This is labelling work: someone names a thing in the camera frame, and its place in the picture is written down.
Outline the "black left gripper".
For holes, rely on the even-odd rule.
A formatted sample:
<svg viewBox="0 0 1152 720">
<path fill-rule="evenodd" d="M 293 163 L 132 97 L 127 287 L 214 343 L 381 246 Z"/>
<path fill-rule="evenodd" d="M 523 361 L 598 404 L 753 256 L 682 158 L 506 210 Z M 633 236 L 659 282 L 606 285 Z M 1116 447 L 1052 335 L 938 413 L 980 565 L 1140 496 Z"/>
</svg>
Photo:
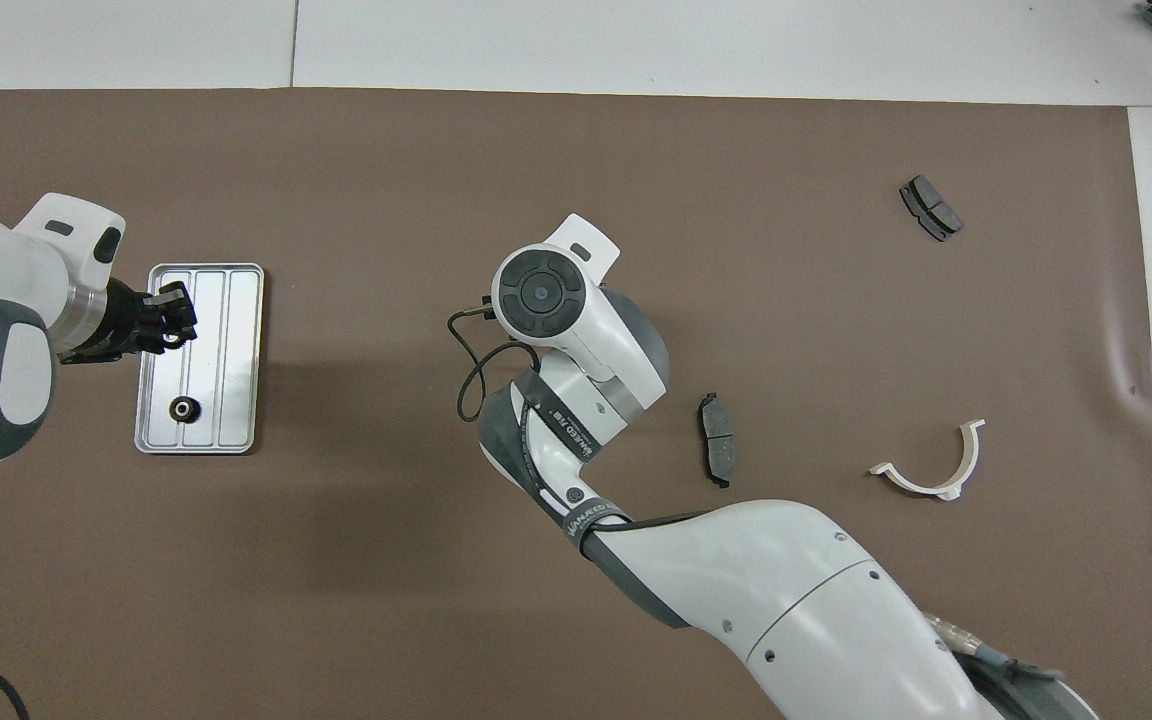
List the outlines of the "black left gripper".
<svg viewBox="0 0 1152 720">
<path fill-rule="evenodd" d="M 162 285 L 147 296 L 145 291 L 132 291 L 122 281 L 109 281 L 100 323 L 82 343 L 61 353 L 61 363 L 114 363 L 126 354 L 164 354 L 168 350 L 162 347 L 162 338 L 165 333 L 175 331 L 185 331 L 189 334 L 188 342 L 196 340 L 194 327 L 162 327 L 143 332 L 138 346 L 136 338 L 141 332 L 141 314 L 146 306 L 156 309 L 165 325 L 197 323 L 194 301 L 185 282 Z"/>
</svg>

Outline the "silver metal tray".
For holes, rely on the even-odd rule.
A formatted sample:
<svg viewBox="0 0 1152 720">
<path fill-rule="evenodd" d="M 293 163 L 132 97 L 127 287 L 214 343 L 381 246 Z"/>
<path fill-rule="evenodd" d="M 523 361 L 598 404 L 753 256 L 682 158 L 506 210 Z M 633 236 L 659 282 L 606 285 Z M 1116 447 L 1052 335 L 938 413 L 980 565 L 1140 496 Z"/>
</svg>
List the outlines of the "silver metal tray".
<svg viewBox="0 0 1152 720">
<path fill-rule="evenodd" d="M 157 264 L 147 285 L 185 282 L 196 340 L 141 357 L 132 444 L 143 454 L 241 455 L 256 437 L 265 274 L 255 263 Z M 169 402 L 197 397 L 200 419 L 172 420 Z"/>
</svg>

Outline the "brown paper table mat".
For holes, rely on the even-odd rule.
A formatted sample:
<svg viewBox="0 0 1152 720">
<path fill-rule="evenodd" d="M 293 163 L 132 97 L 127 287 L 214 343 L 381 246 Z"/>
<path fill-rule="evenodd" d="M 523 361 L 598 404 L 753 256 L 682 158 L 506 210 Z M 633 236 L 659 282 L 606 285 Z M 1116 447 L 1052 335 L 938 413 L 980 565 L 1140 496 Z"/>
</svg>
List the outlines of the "brown paper table mat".
<svg viewBox="0 0 1152 720">
<path fill-rule="evenodd" d="M 963 219 L 940 242 L 900 188 Z M 138 364 L 63 366 L 0 462 L 0 670 L 37 720 L 776 720 L 488 465 L 445 331 L 571 213 L 666 396 L 588 469 L 658 518 L 817 507 L 914 602 L 1152 720 L 1152 357 L 1123 108 L 283 88 L 0 92 L 0 222 L 126 218 L 114 272 L 266 272 L 259 437 L 132 446 Z M 732 416 L 730 488 L 698 406 Z M 984 418 L 956 501 L 934 486 Z"/>
</svg>

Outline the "long grey brake pad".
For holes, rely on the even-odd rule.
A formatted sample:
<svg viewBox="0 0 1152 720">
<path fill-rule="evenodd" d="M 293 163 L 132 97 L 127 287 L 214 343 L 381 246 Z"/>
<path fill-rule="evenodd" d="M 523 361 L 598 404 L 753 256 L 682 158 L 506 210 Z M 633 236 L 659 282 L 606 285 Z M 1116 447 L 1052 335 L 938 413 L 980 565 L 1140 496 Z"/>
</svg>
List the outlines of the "long grey brake pad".
<svg viewBox="0 0 1152 720">
<path fill-rule="evenodd" d="M 718 488 L 730 488 L 736 465 L 736 441 L 732 416 L 717 392 L 708 392 L 698 406 L 703 467 Z"/>
</svg>

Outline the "short grey brake pad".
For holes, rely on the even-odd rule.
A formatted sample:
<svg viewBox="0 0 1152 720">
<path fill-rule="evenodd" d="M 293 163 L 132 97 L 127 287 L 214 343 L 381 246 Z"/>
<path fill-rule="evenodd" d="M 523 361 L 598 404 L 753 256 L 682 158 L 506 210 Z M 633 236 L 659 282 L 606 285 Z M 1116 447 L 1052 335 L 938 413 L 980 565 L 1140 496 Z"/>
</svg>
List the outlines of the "short grey brake pad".
<svg viewBox="0 0 1152 720">
<path fill-rule="evenodd" d="M 905 209 L 933 240 L 945 242 L 963 232 L 963 219 L 943 200 L 929 179 L 915 176 L 900 188 L 899 194 Z"/>
</svg>

